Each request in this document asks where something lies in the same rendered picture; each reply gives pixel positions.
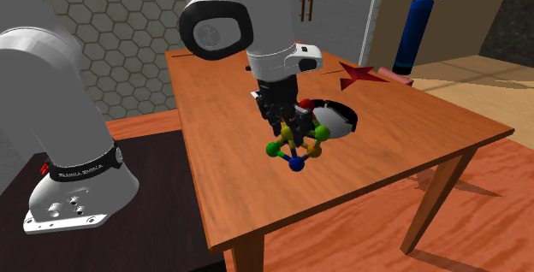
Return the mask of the brown wooden table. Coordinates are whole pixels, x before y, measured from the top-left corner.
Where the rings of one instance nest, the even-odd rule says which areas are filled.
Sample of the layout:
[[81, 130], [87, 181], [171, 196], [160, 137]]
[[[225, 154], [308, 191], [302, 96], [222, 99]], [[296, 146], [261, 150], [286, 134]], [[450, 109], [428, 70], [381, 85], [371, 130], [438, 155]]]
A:
[[436, 178], [401, 244], [410, 252], [475, 152], [513, 133], [381, 75], [341, 89], [339, 59], [326, 55], [323, 71], [299, 75], [299, 95], [344, 103], [358, 124], [293, 172], [266, 154], [274, 135], [252, 97], [257, 83], [245, 53], [205, 61], [173, 50], [166, 59], [207, 245], [231, 251], [235, 272], [263, 272], [266, 234], [433, 167]]

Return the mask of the black bowl with white inside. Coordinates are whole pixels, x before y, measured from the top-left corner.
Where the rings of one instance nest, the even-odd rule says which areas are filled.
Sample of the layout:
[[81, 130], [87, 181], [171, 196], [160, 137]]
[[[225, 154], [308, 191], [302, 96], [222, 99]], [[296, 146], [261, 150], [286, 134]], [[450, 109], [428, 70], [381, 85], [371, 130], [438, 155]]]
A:
[[322, 126], [326, 126], [331, 139], [339, 139], [353, 133], [358, 115], [350, 107], [332, 100], [312, 99], [313, 114]]

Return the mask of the dark robot stand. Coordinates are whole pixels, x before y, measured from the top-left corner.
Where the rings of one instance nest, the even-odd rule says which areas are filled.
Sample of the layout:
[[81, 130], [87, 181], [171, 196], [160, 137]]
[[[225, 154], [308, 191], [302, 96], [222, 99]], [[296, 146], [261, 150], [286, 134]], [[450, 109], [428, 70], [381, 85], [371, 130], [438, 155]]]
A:
[[25, 234], [44, 153], [0, 194], [0, 272], [227, 272], [210, 254], [181, 132], [119, 141], [135, 198], [97, 228]]

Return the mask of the red star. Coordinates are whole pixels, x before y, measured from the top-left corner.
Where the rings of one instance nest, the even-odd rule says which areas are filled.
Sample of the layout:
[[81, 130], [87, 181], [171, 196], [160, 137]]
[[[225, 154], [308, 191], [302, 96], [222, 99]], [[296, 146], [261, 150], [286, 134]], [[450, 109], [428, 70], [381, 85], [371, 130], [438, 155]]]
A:
[[349, 79], [346, 79], [346, 78], [340, 79], [340, 87], [342, 91], [348, 88], [352, 83], [354, 83], [357, 80], [386, 82], [385, 79], [382, 79], [373, 74], [370, 74], [370, 71], [373, 69], [373, 67], [357, 67], [356, 68], [356, 67], [347, 65], [346, 63], [343, 63], [343, 62], [340, 62], [340, 64], [350, 76]]

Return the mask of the colourful ball and stick toy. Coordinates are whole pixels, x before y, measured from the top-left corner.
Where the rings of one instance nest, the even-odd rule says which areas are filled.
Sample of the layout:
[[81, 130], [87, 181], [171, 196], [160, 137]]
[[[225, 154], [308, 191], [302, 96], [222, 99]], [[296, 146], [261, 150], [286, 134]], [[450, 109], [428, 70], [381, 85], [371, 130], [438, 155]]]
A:
[[280, 157], [294, 172], [300, 172], [309, 158], [320, 157], [321, 144], [332, 138], [331, 127], [317, 118], [320, 108], [326, 109], [327, 102], [322, 99], [303, 99], [294, 107], [292, 118], [273, 117], [272, 124], [277, 141], [265, 147], [269, 157]]

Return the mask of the blue gas cylinder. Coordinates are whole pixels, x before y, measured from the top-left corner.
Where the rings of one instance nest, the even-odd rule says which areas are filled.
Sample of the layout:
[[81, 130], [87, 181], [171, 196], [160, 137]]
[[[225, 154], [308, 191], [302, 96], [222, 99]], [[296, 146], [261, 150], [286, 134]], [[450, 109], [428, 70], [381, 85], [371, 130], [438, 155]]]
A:
[[412, 0], [392, 68], [395, 74], [412, 72], [433, 5], [434, 0]]

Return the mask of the pink block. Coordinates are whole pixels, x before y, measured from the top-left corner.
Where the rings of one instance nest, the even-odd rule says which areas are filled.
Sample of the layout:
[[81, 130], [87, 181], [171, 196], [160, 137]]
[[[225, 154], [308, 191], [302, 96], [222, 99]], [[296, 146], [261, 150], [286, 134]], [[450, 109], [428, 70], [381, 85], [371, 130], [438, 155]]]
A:
[[404, 84], [404, 85], [407, 85], [407, 86], [412, 86], [413, 84], [413, 80], [403, 76], [403, 75], [399, 75], [399, 74], [396, 74], [394, 73], [393, 71], [385, 68], [385, 67], [380, 67], [378, 70], [377, 70], [377, 73], [380, 74], [380, 75], [383, 75], [391, 80], [394, 80], [394, 81], [397, 81], [401, 84]]

